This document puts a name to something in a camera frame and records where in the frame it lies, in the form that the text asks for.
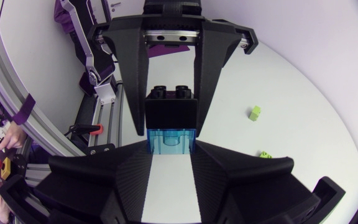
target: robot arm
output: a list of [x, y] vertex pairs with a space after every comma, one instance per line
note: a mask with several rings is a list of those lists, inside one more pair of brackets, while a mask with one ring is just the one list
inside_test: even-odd
[[197, 136], [211, 104], [221, 69], [236, 47], [250, 54], [257, 46], [255, 32], [229, 22], [201, 16], [201, 1], [146, 0], [139, 16], [114, 18], [95, 28], [95, 44], [103, 37], [120, 63], [122, 80], [137, 134], [144, 135], [149, 45], [192, 45], [196, 49], [194, 96], [198, 100]]

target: red clamp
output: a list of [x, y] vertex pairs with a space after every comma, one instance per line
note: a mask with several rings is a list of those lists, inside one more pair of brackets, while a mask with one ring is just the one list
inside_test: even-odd
[[95, 124], [95, 126], [99, 126], [100, 127], [99, 130], [90, 132], [89, 133], [90, 135], [95, 136], [95, 135], [103, 133], [103, 126], [101, 124]]

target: lego stud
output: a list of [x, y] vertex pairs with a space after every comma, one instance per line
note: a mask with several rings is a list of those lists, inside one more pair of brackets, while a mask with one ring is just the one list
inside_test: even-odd
[[191, 98], [191, 90], [185, 86], [177, 86], [176, 87], [176, 96], [177, 99], [190, 99]]
[[166, 86], [155, 86], [151, 91], [150, 97], [152, 99], [165, 99], [167, 95], [167, 87]]

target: white wall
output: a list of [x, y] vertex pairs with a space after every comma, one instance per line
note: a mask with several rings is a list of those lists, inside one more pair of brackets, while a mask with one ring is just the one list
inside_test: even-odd
[[53, 19], [54, 5], [53, 0], [5, 1], [0, 32], [26, 89], [47, 118], [67, 132], [82, 101], [78, 82], [85, 68], [70, 36]]
[[202, 4], [209, 19], [254, 28], [259, 40], [305, 74], [340, 115], [358, 149], [357, 0], [205, 0]]

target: white backdrop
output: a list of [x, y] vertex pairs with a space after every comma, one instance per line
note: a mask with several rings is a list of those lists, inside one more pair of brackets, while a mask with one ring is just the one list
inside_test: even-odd
[[358, 149], [357, 0], [204, 0], [203, 15], [255, 29], [332, 104]]

